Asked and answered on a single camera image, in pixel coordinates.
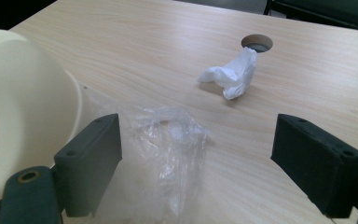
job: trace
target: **black plastic bracket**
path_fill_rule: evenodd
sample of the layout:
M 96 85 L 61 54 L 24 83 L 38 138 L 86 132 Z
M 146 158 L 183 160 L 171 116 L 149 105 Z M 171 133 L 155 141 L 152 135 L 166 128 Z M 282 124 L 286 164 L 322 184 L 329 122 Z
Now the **black plastic bracket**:
M 14 174 L 0 201 L 0 224 L 62 224 L 94 213 L 121 161 L 118 115 L 94 120 L 54 157 L 55 166 Z
M 280 114 L 271 158 L 327 217 L 358 208 L 358 150 L 332 134 Z

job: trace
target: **black chair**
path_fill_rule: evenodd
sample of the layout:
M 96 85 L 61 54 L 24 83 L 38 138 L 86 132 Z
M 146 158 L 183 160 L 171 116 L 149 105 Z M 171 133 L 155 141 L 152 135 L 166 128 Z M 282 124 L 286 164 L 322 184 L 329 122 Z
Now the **black chair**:
M 271 10 L 287 18 L 358 29 L 358 0 L 268 0 L 264 15 Z

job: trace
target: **bracket hole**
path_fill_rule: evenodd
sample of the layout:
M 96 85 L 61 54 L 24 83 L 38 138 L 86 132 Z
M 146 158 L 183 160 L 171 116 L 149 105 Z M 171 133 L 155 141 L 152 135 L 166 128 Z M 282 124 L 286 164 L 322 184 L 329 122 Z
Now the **bracket hole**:
M 66 155 L 67 156 L 75 156 L 75 152 L 70 150 L 70 151 L 66 152 Z
M 41 174 L 38 171 L 28 171 L 20 175 L 18 181 L 22 184 L 25 184 L 36 180 L 39 178 L 39 176 L 41 176 Z
M 344 155 L 346 155 L 346 156 L 353 156 L 354 155 L 353 152 L 348 151 L 348 150 L 344 150 L 342 153 L 344 153 Z

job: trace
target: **desk hole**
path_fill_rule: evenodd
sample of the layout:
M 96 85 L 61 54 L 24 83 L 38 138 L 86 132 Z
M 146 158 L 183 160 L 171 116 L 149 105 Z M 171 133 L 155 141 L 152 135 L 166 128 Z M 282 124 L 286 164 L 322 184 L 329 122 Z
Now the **desk hole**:
M 254 49 L 257 53 L 263 53 L 272 49 L 272 40 L 266 35 L 247 35 L 242 41 L 243 48 Z

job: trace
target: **plastic bag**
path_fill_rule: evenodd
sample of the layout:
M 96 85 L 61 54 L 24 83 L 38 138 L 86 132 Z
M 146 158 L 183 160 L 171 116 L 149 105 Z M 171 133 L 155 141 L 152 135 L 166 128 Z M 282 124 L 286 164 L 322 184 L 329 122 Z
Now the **plastic bag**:
M 255 73 L 257 52 L 247 47 L 223 67 L 210 67 L 200 74 L 198 82 L 214 81 L 223 88 L 226 99 L 232 100 L 246 92 Z
M 191 223 L 207 132 L 179 107 L 125 105 L 90 88 L 86 95 L 98 116 L 118 112 L 123 148 L 93 222 Z

